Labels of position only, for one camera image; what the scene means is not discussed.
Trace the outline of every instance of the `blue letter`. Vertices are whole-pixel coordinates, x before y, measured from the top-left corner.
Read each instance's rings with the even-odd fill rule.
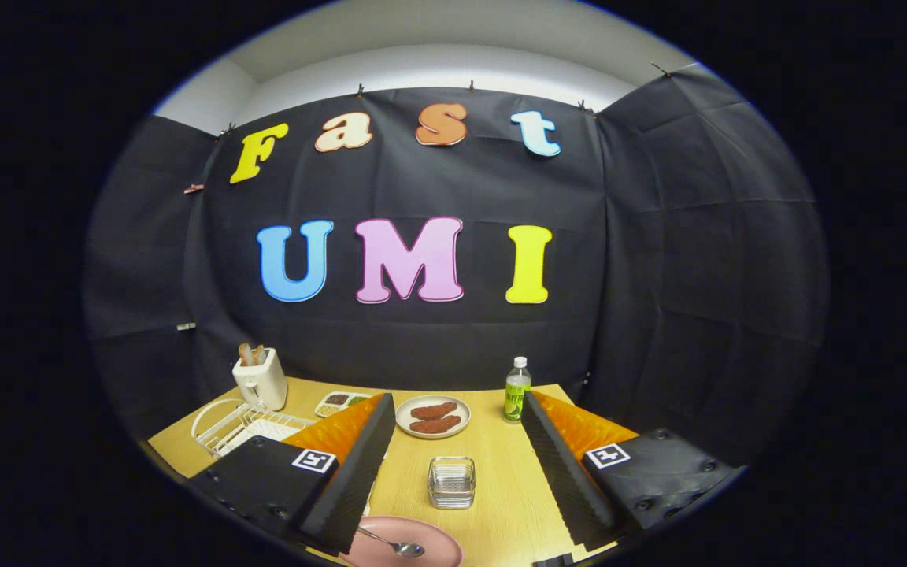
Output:
[[[292,230],[269,226],[258,232],[261,245],[261,282],[268,295],[281,302],[305,302],[320,293],[328,278],[328,233],[335,228],[330,221],[310,221],[299,227],[306,237],[306,277],[289,280],[285,274],[285,241]]]
[[[551,120],[541,118],[541,113],[536,110],[527,112],[518,112],[510,116],[510,120],[520,125],[520,133],[523,134],[523,144],[527,150],[531,150],[538,155],[558,155],[562,149],[557,143],[550,143],[546,132],[555,132],[555,123]]]

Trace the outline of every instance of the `spoon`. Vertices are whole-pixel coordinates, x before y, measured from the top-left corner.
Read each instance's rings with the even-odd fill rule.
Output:
[[[363,530],[362,525],[360,525],[359,531],[363,532],[368,537],[371,537],[373,539],[380,539],[381,542],[394,548],[394,553],[396,553],[398,555],[403,555],[406,557],[418,557],[419,555],[422,555],[423,553],[425,553],[425,548],[422,547],[421,545],[409,544],[407,542],[400,542],[399,544],[395,544],[394,542],[388,542],[387,539],[381,538],[380,535],[376,535],[376,534],[374,534],[374,532],[368,532],[366,530]]]

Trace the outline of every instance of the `green label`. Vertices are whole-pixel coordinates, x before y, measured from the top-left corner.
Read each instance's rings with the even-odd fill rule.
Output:
[[[523,409],[523,395],[528,390],[530,390],[530,387],[506,384],[506,408],[503,409],[503,416],[507,420],[515,422],[520,419],[520,410]]]

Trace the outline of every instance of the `water bottle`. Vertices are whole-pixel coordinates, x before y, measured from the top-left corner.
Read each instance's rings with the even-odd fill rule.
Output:
[[[517,356],[513,359],[513,369],[506,377],[506,406],[503,419],[511,424],[520,423],[520,410],[523,409],[523,395],[530,390],[530,373],[527,371],[527,359]]]

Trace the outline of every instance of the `sausage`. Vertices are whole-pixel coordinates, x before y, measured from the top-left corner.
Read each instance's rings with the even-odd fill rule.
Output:
[[[408,428],[416,433],[446,433],[458,423],[461,423],[461,416],[446,416],[439,420],[411,422]]]
[[[415,417],[417,420],[438,420],[456,409],[457,403],[454,402],[439,403],[438,406],[421,406],[421,408],[411,410],[411,417]]]

